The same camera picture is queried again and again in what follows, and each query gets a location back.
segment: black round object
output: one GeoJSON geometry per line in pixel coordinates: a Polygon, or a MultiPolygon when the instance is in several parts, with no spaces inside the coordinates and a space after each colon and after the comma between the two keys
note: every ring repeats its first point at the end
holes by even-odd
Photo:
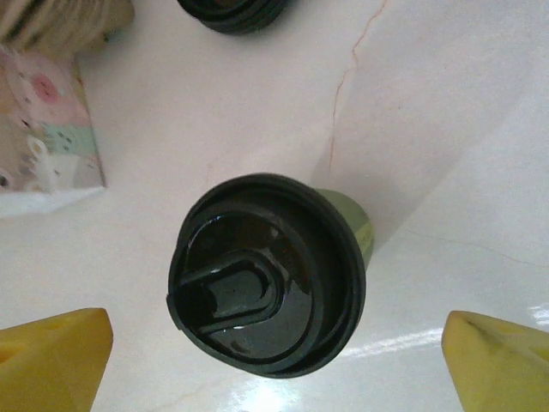
{"type": "Polygon", "coordinates": [[[289,0],[178,0],[181,7],[216,32],[246,34],[272,23],[289,0]]]}
{"type": "Polygon", "coordinates": [[[255,174],[213,188],[190,210],[166,301],[206,353],[261,376],[297,377],[347,344],[365,303],[365,265],[323,196],[255,174]]]}

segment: yellow object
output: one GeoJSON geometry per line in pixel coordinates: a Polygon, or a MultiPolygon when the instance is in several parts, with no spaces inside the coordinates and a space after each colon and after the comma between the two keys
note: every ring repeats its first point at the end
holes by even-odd
{"type": "Polygon", "coordinates": [[[443,352],[465,412],[549,412],[549,333],[452,312],[443,352]]]}
{"type": "Polygon", "coordinates": [[[89,411],[111,348],[105,309],[0,330],[0,411],[89,411]]]}

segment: yellow block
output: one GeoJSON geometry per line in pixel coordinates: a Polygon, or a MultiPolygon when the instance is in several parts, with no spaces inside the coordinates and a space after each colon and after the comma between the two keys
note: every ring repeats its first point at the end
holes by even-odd
{"type": "Polygon", "coordinates": [[[549,412],[549,333],[452,312],[442,345],[465,412],[549,412]]]}
{"type": "Polygon", "coordinates": [[[105,309],[0,330],[0,411],[89,411],[111,348],[105,309]]]}

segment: white marble surface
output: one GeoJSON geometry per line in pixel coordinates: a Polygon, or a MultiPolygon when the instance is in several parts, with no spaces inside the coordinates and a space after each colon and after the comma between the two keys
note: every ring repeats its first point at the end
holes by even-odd
{"type": "Polygon", "coordinates": [[[298,0],[245,38],[135,3],[83,61],[107,192],[0,222],[0,328],[111,316],[94,411],[457,412],[450,310],[549,330],[547,2],[298,0]],[[209,358],[165,303],[191,204],[259,171],[356,197],[381,240],[351,342],[287,381],[209,358]]]}

